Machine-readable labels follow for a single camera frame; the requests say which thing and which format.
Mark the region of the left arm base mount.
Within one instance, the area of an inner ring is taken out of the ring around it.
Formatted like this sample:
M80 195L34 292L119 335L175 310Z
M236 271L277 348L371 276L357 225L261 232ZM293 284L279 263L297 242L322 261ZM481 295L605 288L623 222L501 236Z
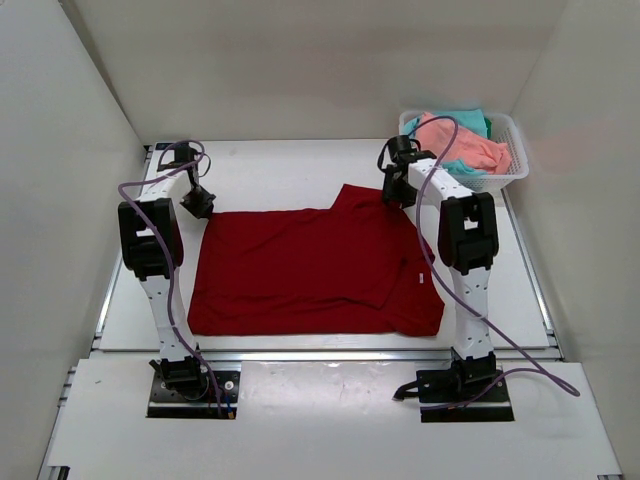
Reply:
M196 358L151 360L153 369L146 417L152 419L235 420L239 369L209 370Z

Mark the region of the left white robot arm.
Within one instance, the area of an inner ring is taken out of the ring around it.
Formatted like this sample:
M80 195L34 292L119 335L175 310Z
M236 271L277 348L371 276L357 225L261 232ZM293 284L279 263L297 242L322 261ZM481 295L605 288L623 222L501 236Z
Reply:
M214 196L200 185L194 166L126 182L118 193L122 259L145 292L158 335L159 358L150 365L167 390L186 401L212 398L217 381L188 325L180 292L184 246L175 206L208 219Z

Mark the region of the red t shirt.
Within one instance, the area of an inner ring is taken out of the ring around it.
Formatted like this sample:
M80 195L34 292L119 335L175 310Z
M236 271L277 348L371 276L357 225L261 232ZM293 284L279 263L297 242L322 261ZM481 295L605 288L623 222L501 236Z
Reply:
M188 324L202 336L432 337L445 310L417 230L376 189L343 185L326 209L216 213Z

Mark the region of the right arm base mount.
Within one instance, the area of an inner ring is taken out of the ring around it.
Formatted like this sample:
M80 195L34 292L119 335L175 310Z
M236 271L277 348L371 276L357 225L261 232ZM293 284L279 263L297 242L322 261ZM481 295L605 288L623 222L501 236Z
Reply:
M418 400L423 423L512 422L515 415L502 374L494 354L455 358L446 369L418 370L393 399Z

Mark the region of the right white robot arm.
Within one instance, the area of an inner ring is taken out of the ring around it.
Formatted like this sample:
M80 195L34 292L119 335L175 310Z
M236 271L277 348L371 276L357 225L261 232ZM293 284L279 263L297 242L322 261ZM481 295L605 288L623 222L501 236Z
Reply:
M423 389L450 391L471 400L497 376L489 326L488 283L498 253L495 203L489 193L475 193L433 160L389 164L384 173L383 199L413 200L417 207L434 206L439 213L437 249L449 268L455 302L455 338L451 365L444 371L418 376Z

